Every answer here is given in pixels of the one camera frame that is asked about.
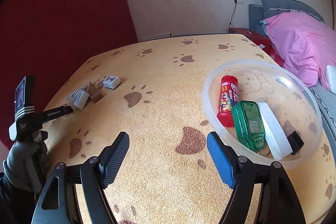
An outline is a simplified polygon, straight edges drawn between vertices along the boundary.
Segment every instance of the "headboard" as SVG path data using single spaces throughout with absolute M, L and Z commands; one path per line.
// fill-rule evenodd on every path
M 324 23 L 323 17 L 312 7 L 297 0 L 261 0 L 261 5 L 249 5 L 249 28 L 256 33 L 266 36 L 260 21 L 281 13 L 296 11 L 307 13 L 316 20 Z

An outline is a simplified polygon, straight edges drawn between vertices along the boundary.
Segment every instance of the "pink bedsheet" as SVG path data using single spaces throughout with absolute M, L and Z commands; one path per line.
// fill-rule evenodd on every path
M 310 15 L 291 11 L 265 19 L 268 37 L 284 59 L 283 67 L 308 87 L 320 78 L 327 90 L 326 66 L 336 66 L 336 32 Z

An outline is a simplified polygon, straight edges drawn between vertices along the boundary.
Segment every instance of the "round plastic container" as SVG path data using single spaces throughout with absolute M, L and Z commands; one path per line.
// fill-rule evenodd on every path
M 274 161 L 271 153 L 261 156 L 246 148 L 237 140 L 236 130 L 224 127 L 217 119 L 223 75 L 233 75 L 238 79 L 239 100 L 266 102 L 286 136 L 296 130 L 304 141 L 304 146 L 296 155 L 288 155 L 280 161 L 284 168 L 296 168 L 316 152 L 321 142 L 322 120 L 316 100 L 306 85 L 278 65 L 238 60 L 215 69 L 207 77 L 202 91 L 203 107 L 210 124 L 222 141 L 238 155 L 245 155 L 258 164 L 270 165 Z

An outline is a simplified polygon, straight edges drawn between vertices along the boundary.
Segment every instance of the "gloved hand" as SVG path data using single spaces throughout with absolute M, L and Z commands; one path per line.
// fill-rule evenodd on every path
M 38 193 L 44 185 L 38 178 L 32 156 L 37 156 L 45 176 L 49 168 L 48 149 L 44 142 L 48 138 L 48 132 L 38 131 L 33 137 L 35 137 L 33 142 L 17 141 L 14 143 L 7 160 L 3 162 L 3 167 L 7 178 L 16 188 Z

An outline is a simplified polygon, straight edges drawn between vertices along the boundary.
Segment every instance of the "cable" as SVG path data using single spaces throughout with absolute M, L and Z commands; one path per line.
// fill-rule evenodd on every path
M 232 16 L 231 16 L 231 20 L 230 20 L 230 24 L 229 24 L 229 27 L 228 27 L 228 29 L 227 29 L 227 33 L 230 33 L 230 26 L 231 26 L 231 22 L 232 22 L 232 18 L 233 18 L 233 15 L 235 14 L 235 10 L 236 10 L 236 7 L 237 7 L 237 0 L 235 0 L 235 9 L 233 10 L 233 13 L 232 13 Z

